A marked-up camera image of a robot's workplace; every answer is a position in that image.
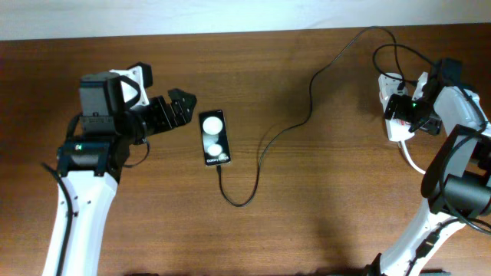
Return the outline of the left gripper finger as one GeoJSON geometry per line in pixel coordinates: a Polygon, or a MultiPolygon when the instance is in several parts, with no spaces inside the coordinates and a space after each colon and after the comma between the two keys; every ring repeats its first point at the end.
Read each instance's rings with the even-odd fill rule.
{"type": "Polygon", "coordinates": [[[173,88],[171,90],[168,90],[168,95],[172,101],[186,102],[188,93],[179,88],[173,88]]]}
{"type": "Polygon", "coordinates": [[[188,94],[186,102],[172,101],[173,124],[185,125],[192,120],[193,110],[197,104],[196,96],[188,94]]]}

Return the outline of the black Samsung flip phone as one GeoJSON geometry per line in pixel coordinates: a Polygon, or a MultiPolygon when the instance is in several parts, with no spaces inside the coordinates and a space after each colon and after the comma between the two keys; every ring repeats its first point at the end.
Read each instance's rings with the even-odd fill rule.
{"type": "Polygon", "coordinates": [[[223,110],[209,110],[199,114],[203,157],[206,166],[221,166],[230,163],[226,121],[223,110]]]}

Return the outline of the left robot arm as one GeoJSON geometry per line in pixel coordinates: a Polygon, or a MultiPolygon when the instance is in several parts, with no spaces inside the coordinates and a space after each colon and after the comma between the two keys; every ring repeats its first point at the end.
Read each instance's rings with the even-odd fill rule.
{"type": "Polygon", "coordinates": [[[82,111],[68,124],[56,168],[58,207],[45,275],[96,275],[104,226],[132,145],[188,124],[196,96],[174,88],[170,101],[149,98],[145,64],[87,74],[80,79],[82,111]]]}

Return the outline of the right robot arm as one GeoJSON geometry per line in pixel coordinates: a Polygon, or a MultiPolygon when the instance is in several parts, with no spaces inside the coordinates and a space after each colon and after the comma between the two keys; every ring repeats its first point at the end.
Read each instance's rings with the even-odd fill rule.
{"type": "Polygon", "coordinates": [[[409,95],[403,76],[382,73],[379,97],[389,139],[403,143],[418,130],[447,139],[424,170],[423,197],[405,232],[365,267],[365,275],[418,275],[443,243],[464,226],[486,231],[490,214],[490,122],[479,94],[460,80],[462,64],[432,64],[409,95]]]}

